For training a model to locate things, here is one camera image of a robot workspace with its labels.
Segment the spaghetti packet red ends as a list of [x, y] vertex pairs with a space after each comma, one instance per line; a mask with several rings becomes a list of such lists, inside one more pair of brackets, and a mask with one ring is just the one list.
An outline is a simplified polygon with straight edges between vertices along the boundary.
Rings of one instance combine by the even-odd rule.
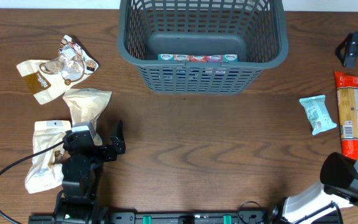
[[358, 159], [358, 77], [334, 72], [342, 154]]

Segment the teal snack packet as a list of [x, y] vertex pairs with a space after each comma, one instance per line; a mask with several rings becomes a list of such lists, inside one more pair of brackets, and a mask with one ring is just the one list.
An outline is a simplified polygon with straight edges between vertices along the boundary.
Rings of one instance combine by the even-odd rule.
[[337, 124], [331, 119], [327, 107], [325, 105], [325, 95], [311, 96], [299, 99], [302, 107], [304, 107], [308, 121], [312, 128], [312, 135], [329, 131], [337, 127]]

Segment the multicolour tissue pack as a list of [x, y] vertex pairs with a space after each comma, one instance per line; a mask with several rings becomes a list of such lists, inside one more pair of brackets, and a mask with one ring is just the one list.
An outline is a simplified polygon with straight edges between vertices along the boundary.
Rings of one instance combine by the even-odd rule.
[[159, 60], [175, 60], [178, 62], [237, 62], [236, 54], [223, 55], [183, 55], [183, 54], [158, 54]]

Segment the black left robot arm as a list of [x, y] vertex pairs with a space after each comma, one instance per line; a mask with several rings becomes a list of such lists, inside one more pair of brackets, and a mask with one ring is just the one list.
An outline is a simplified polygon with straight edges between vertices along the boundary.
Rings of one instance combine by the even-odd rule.
[[123, 122], [119, 120], [109, 136], [111, 144], [97, 146], [91, 122], [74, 125], [63, 137], [69, 158], [62, 165], [63, 190], [57, 195], [52, 223], [109, 223], [109, 209], [97, 202], [103, 164], [115, 161], [126, 151]]

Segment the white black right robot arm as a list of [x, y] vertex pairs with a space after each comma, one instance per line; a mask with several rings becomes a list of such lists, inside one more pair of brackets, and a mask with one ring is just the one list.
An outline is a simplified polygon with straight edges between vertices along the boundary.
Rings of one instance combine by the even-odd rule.
[[358, 77], [334, 77], [342, 151], [327, 157], [317, 183], [276, 205], [269, 223], [342, 223], [340, 209], [358, 207]]

